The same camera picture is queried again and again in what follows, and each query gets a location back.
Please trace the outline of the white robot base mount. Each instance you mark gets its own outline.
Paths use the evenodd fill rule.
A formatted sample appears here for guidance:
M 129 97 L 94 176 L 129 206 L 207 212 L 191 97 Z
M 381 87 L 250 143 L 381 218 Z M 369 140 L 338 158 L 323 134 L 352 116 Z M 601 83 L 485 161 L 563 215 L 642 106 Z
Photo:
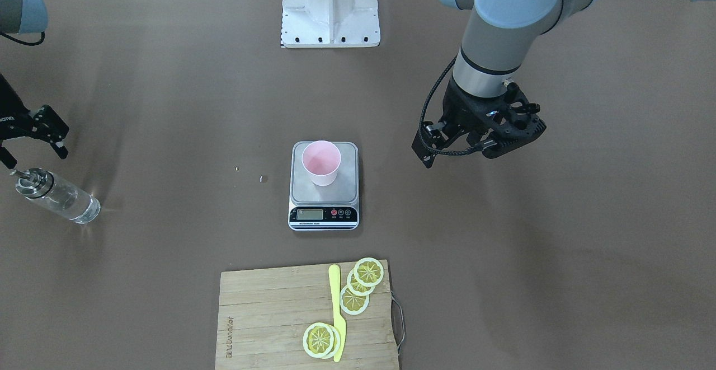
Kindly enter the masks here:
M 282 0 L 280 44 L 288 49 L 376 47 L 378 0 Z

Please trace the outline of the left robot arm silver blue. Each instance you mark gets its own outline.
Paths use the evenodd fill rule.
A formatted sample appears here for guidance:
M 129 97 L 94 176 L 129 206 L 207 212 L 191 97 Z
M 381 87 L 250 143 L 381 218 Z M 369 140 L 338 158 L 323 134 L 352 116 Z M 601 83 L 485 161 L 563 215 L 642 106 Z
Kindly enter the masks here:
M 442 115 L 425 120 L 430 91 L 412 143 L 427 168 L 437 156 L 476 152 L 497 158 L 539 138 L 547 129 L 540 106 L 514 81 L 535 39 L 598 0 L 439 0 L 470 11 L 460 49 L 440 79 L 449 78 Z

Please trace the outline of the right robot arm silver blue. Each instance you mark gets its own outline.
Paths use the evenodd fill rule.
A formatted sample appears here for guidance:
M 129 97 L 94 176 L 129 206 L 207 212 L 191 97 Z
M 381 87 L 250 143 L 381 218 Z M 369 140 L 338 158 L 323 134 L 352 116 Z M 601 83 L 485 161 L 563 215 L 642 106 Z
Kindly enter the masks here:
M 16 44 L 37 46 L 45 39 L 48 15 L 44 0 L 1 0 L 1 36 Z M 33 138 L 48 143 L 65 159 L 69 126 L 49 105 L 27 108 L 4 76 L 1 77 L 1 141 Z

